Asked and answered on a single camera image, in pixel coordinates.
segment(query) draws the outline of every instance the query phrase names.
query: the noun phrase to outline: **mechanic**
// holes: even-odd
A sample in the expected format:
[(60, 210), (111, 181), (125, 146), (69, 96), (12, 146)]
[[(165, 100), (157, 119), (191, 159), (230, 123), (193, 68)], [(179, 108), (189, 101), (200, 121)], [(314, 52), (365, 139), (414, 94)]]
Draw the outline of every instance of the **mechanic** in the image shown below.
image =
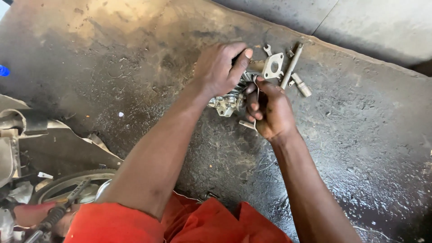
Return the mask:
[[(202, 204), (173, 193), (194, 127), (214, 96), (231, 91), (253, 51), (243, 42), (203, 51), (194, 78), (158, 123), (135, 145), (97, 203), (81, 205), (66, 220), (65, 243), (291, 242), (268, 219), (241, 202), (234, 213), (215, 198)], [(300, 242), (361, 242), (322, 181), (299, 134), (284, 90), (263, 78), (258, 103), (250, 85), (247, 119), (273, 147)]]

